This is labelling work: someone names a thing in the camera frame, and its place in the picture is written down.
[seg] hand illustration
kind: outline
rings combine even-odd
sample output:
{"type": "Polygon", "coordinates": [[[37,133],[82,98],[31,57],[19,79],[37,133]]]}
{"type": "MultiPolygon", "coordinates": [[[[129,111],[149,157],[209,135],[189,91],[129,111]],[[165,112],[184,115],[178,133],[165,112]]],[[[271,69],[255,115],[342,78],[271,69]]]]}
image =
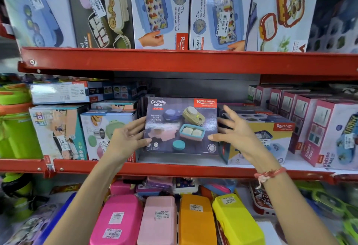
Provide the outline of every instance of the hand illustration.
{"type": "Polygon", "coordinates": [[[163,35],[160,35],[160,30],[147,33],[138,39],[143,47],[146,46],[160,46],[164,44],[163,35]]]}
{"type": "Polygon", "coordinates": [[[245,51],[245,41],[238,41],[227,46],[229,51],[245,51]]]}

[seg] red string bracelet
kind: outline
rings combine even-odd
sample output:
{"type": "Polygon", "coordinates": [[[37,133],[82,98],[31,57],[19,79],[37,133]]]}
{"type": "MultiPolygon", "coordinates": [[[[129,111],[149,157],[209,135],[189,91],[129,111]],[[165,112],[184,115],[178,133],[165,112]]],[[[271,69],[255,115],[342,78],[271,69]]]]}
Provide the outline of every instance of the red string bracelet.
{"type": "Polygon", "coordinates": [[[279,175],[280,173],[283,173],[285,171],[286,171],[286,168],[281,167],[278,170],[270,170],[268,172],[254,174],[255,178],[258,179],[258,183],[260,184],[256,189],[260,189],[261,185],[263,183],[265,183],[267,180],[269,180],[270,178],[273,178],[276,175],[279,175]]]}

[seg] hand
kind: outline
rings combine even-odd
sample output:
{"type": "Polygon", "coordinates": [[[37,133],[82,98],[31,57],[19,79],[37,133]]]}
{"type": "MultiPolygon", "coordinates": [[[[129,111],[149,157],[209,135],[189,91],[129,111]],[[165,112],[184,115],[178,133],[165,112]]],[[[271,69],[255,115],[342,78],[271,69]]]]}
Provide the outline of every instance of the hand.
{"type": "Polygon", "coordinates": [[[142,139],[145,117],[132,121],[122,128],[114,130],[110,145],[101,160],[109,159],[111,163],[124,163],[135,150],[148,145],[152,139],[142,139]]]}
{"type": "Polygon", "coordinates": [[[245,41],[238,41],[227,46],[229,51],[245,51],[245,41]]]}
{"type": "Polygon", "coordinates": [[[259,165],[257,163],[258,155],[270,152],[256,137],[248,123],[241,119],[235,111],[224,105],[224,110],[229,114],[231,120],[218,118],[218,122],[224,124],[231,129],[218,127],[221,134],[212,134],[208,139],[220,142],[224,141],[232,144],[236,149],[239,149],[244,156],[257,170],[259,165]]]}
{"type": "Polygon", "coordinates": [[[160,30],[147,33],[143,37],[139,38],[139,42],[143,47],[146,46],[160,46],[164,44],[163,35],[159,35],[160,30]]]}

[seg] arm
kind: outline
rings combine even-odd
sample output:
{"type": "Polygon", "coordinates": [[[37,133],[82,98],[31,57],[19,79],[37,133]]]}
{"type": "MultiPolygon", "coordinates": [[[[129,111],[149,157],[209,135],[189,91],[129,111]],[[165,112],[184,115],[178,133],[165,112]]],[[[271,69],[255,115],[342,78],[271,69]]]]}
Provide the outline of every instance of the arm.
{"type": "Polygon", "coordinates": [[[127,158],[151,139],[141,139],[145,117],[116,129],[106,152],[86,178],[77,195],[44,245],[88,245],[105,194],[127,158]]]}
{"type": "MultiPolygon", "coordinates": [[[[221,134],[210,135],[208,138],[234,145],[258,173],[278,170],[280,163],[263,146],[247,122],[229,107],[224,106],[224,109],[232,120],[218,118],[218,121],[233,130],[219,127],[221,134]]],[[[264,185],[290,245],[338,244],[286,172],[267,180],[264,185]]]]}

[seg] bracelet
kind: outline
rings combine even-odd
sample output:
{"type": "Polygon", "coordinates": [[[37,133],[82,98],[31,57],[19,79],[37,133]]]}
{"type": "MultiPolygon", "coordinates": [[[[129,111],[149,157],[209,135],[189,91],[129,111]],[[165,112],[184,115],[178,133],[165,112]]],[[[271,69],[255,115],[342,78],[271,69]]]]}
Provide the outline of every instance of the bracelet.
{"type": "Polygon", "coordinates": [[[259,183],[259,186],[256,189],[260,189],[262,184],[265,183],[267,180],[269,180],[270,178],[273,178],[276,175],[279,175],[280,173],[283,173],[285,171],[286,171],[286,168],[281,167],[278,170],[270,170],[270,171],[264,172],[264,173],[255,173],[254,176],[255,176],[255,178],[258,179],[258,183],[259,183]]]}

